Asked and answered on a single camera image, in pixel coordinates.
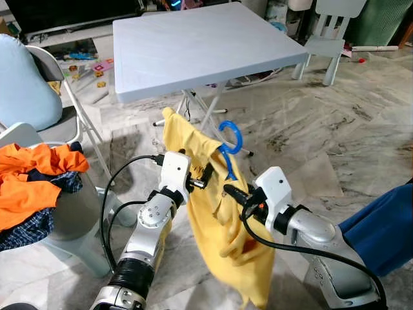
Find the cloth pile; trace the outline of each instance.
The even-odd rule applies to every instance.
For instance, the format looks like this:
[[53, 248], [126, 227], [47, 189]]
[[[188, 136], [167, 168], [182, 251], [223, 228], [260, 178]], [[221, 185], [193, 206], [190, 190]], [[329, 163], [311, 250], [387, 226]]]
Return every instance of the cloth pile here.
[[[168, 150], [185, 149], [192, 159], [190, 172], [200, 178], [203, 168], [211, 163], [214, 173], [206, 189], [194, 189], [186, 209], [198, 249], [211, 273], [238, 290], [243, 307], [249, 300], [265, 309], [270, 289], [274, 250], [256, 242], [239, 219], [242, 206], [223, 192], [224, 184], [232, 184], [248, 192], [248, 185], [235, 159], [230, 156], [237, 180], [226, 180], [227, 164], [217, 148], [220, 141], [211, 139], [171, 108], [163, 110], [163, 139]], [[251, 228], [263, 238], [272, 240], [270, 233], [252, 217]]]
[[46, 238], [60, 193], [79, 191], [79, 173], [88, 168], [78, 142], [53, 149], [0, 148], [0, 251]]

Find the white plastic chair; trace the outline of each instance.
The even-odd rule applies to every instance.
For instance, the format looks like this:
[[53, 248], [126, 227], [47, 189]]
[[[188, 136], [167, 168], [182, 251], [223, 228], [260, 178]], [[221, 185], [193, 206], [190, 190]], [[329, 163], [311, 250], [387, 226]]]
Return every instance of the white plastic chair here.
[[[316, 12], [320, 14], [320, 17], [316, 30], [305, 43], [309, 55], [305, 63], [296, 65], [292, 73], [293, 79], [303, 77], [304, 69], [308, 66], [311, 55], [326, 56], [331, 57], [332, 60], [327, 68], [323, 84], [326, 86], [333, 85], [345, 43], [343, 36], [348, 22], [350, 18], [355, 18], [360, 14], [365, 3], [366, 0], [317, 0]], [[325, 29], [328, 16], [330, 16], [330, 22], [327, 29]], [[343, 20], [336, 32], [335, 27], [339, 17], [342, 17]]]
[[[31, 125], [16, 123], [0, 134], [0, 147], [16, 143], [21, 147], [30, 147], [43, 140]], [[51, 147], [61, 142], [47, 143]], [[106, 275], [109, 264], [95, 249], [100, 247], [95, 237], [99, 229], [99, 211], [103, 189], [95, 188], [87, 174], [81, 174], [83, 188], [73, 194], [62, 192], [53, 213], [54, 230], [42, 242], [60, 260], [71, 255], [78, 257], [96, 277]], [[106, 201], [105, 218], [121, 206], [116, 195], [110, 191]], [[136, 213], [125, 208], [118, 214], [123, 226], [132, 226], [136, 222]]]

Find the navy blue clothing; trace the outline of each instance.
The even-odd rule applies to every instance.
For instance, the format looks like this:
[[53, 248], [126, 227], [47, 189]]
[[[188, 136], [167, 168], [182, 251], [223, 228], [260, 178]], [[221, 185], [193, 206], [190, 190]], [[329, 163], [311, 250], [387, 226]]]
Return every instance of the navy blue clothing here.
[[0, 251], [23, 247], [46, 238], [54, 228], [53, 209], [35, 212], [23, 223], [0, 232]]
[[376, 275], [385, 276], [413, 258], [413, 184], [396, 187], [339, 226]]
[[[79, 142], [73, 142], [70, 150], [83, 152]], [[37, 169], [28, 172], [28, 181], [49, 181], [63, 192], [74, 193], [82, 189], [82, 180], [77, 171], [68, 171], [58, 176], [41, 174]], [[33, 213], [23, 223], [0, 232], [0, 251], [22, 247], [46, 238], [54, 228], [54, 208], [45, 208]]]

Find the table top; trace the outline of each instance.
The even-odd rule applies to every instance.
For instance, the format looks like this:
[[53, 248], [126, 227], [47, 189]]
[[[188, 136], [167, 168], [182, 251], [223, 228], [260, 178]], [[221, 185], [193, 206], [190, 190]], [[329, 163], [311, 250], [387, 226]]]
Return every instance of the table top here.
[[114, 21], [123, 103], [304, 62], [307, 51], [238, 2]]

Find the blue pants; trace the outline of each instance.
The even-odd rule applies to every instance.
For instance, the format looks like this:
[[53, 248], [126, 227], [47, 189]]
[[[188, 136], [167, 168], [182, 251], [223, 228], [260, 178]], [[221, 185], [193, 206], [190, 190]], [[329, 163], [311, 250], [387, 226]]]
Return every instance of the blue pants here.
[[413, 184], [396, 187], [339, 226], [367, 268], [385, 276], [413, 258]]

